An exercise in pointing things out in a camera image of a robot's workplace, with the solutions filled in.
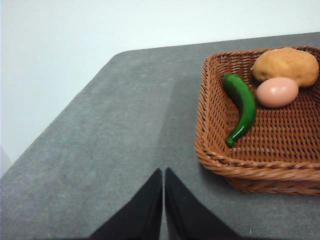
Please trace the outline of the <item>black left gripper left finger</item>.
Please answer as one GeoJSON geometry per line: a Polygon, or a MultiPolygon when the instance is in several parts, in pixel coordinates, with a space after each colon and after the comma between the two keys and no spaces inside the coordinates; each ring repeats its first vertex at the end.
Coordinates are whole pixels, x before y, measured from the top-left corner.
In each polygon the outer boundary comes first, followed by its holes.
{"type": "Polygon", "coordinates": [[[158,240],[163,212],[163,178],[158,168],[132,199],[100,226],[90,240],[158,240]]]}

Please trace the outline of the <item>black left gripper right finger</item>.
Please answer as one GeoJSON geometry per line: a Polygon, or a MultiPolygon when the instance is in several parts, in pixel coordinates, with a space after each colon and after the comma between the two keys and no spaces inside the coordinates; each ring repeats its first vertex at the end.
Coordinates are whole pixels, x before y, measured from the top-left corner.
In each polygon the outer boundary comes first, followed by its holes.
{"type": "Polygon", "coordinates": [[[240,240],[202,205],[171,168],[165,170],[165,211],[172,240],[240,240]]]}

